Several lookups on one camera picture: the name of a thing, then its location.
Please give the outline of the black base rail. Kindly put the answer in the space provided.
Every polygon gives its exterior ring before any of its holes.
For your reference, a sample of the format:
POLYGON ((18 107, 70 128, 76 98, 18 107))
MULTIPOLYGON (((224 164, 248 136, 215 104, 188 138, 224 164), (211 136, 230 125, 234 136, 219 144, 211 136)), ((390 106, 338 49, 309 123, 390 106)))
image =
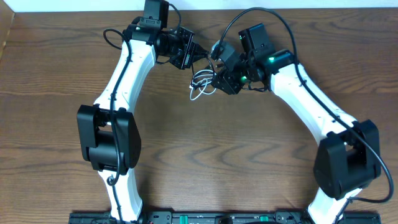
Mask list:
MULTIPOLYGON (((138 224, 245 224, 245 223, 312 223, 304 212, 278 210, 268 213, 177 213, 167 211, 146 212, 138 224)), ((111 224, 118 221, 109 212, 71 213, 69 224, 111 224)))

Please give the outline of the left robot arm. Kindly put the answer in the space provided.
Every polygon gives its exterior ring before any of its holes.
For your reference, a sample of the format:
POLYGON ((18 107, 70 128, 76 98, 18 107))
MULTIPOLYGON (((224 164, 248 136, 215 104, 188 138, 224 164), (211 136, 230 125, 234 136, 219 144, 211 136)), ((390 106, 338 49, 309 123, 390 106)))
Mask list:
POLYGON ((208 51, 193 41, 194 33, 181 25, 168 29, 168 1, 147 0, 144 13, 122 32, 121 55, 116 68, 92 105, 81 105, 76 119, 82 157, 104 180, 111 210, 86 218, 72 215, 80 223, 141 223, 143 201, 139 196, 134 168, 141 153, 141 137, 134 111, 144 81, 158 64, 158 57, 179 70, 207 58, 208 51))

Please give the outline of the wooden panel at left edge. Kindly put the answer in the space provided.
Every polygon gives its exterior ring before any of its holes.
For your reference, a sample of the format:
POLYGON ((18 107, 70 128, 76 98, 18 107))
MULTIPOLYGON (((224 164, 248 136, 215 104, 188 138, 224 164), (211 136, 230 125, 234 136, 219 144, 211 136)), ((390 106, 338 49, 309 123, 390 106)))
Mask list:
POLYGON ((9 37, 10 29, 14 20, 15 12, 6 4, 4 0, 1 0, 0 5, 1 13, 1 25, 0 25, 0 56, 2 57, 6 42, 9 37))

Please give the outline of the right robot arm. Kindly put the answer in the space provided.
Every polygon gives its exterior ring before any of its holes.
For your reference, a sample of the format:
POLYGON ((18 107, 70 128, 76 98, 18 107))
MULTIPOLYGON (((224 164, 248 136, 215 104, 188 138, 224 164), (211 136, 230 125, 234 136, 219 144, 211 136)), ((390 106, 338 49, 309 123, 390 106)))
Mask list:
POLYGON ((379 223, 378 214, 346 208, 382 171, 379 131, 341 110, 307 75, 294 51, 276 50, 263 24, 239 33, 243 52, 219 40, 211 57, 223 63, 213 86, 229 95, 262 83, 282 99, 311 132, 318 147, 313 174, 315 198, 301 216, 303 223, 379 223))

